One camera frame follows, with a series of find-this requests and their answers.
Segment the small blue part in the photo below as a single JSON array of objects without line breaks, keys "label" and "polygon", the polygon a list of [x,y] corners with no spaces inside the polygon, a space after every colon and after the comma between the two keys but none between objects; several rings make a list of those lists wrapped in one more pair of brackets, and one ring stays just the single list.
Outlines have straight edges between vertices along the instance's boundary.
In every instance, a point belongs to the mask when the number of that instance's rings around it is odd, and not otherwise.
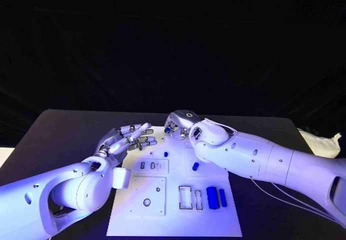
[{"label": "small blue part", "polygon": [[207,196],[209,208],[219,209],[220,203],[219,203],[217,191],[215,186],[210,186],[206,188],[206,196]]},{"label": "small blue part", "polygon": [[193,171],[197,171],[199,165],[200,165],[200,164],[199,164],[197,162],[194,162],[193,167],[192,167],[192,170],[193,170]]},{"label": "small blue part", "polygon": [[225,208],[228,206],[225,191],[223,191],[223,189],[219,189],[217,191],[219,191],[220,205]]},{"label": "small blue part", "polygon": [[171,131],[168,127],[164,128],[164,133],[167,134]]}]

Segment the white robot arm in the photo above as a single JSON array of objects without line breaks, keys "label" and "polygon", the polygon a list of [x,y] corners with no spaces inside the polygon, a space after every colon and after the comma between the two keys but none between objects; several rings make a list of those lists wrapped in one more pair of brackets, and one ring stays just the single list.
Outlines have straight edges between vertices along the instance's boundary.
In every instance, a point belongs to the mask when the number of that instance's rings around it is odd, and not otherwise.
[{"label": "white robot arm", "polygon": [[[127,188],[131,171],[117,167],[134,150],[157,144],[148,123],[109,130],[94,156],[0,187],[0,239],[46,240],[106,202],[111,188]],[[49,200],[66,213],[52,213]]]},{"label": "white robot arm", "polygon": [[209,119],[200,120],[189,110],[170,113],[164,132],[177,140],[189,138],[203,162],[307,195],[346,228],[346,158],[326,158],[288,149]]}]

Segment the black background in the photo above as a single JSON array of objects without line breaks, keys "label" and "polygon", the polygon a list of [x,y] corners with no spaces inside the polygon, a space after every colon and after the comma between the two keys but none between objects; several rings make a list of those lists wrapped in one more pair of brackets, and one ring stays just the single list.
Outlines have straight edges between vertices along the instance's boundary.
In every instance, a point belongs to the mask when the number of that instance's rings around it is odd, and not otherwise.
[{"label": "black background", "polygon": [[46,109],[287,117],[344,132],[346,5],[0,5],[0,145]]}]

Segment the circular hole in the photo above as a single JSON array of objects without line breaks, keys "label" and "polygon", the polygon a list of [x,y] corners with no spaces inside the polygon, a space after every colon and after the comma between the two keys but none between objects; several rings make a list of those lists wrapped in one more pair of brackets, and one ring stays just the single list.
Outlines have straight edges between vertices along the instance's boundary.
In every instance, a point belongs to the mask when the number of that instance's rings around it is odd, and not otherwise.
[{"label": "circular hole", "polygon": [[145,207],[150,205],[150,199],[148,198],[144,199],[143,204],[144,204]]}]

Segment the white cable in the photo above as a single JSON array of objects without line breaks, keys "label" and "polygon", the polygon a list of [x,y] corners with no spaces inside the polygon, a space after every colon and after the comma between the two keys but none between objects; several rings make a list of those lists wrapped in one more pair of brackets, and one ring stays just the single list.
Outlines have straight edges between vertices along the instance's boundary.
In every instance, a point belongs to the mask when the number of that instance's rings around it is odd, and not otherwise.
[{"label": "white cable", "polygon": [[217,124],[217,125],[220,125],[220,126],[223,126],[223,127],[226,127],[226,128],[229,128],[232,131],[233,131],[233,134],[238,132],[232,127],[229,127],[229,126],[226,126],[226,125],[223,125],[223,124],[220,124],[220,123],[217,123],[217,122],[215,122],[215,121],[212,121],[210,119],[207,119],[206,118],[206,120],[207,121],[210,121],[213,124]]},{"label": "white cable", "polygon": [[301,200],[298,200],[294,196],[291,196],[278,186],[277,184],[271,183],[274,185],[274,187],[290,197],[292,198],[295,201],[298,201],[301,204],[304,204],[307,207],[310,207],[313,210],[316,210],[318,213],[330,216],[326,212],[323,212],[320,209],[317,209],[316,207],[313,207],[311,205],[308,205],[307,203],[304,203]]},{"label": "white cable", "polygon": [[[258,186],[256,182],[255,182],[252,179],[251,179],[251,181],[254,182],[254,184],[256,185],[256,187],[262,190],[262,188]],[[298,205],[292,204],[291,202],[288,202],[288,201],[279,199],[278,197],[272,196],[272,195],[271,195],[268,192],[265,192],[264,190],[262,190],[262,192],[267,193],[267,194],[268,194],[272,198],[275,198],[277,200],[282,201],[284,203],[287,203],[287,204],[290,204],[290,205],[292,205],[292,206],[295,206],[295,207],[298,207],[298,208],[307,210],[308,212],[311,212],[311,213],[320,215],[320,216],[324,217],[327,220],[330,220],[330,221],[333,221],[334,223],[337,223],[336,220],[331,219],[331,218],[330,218],[328,216],[326,216],[324,214],[320,214],[318,212],[316,212],[316,211],[307,209],[305,207],[298,206]]]}]

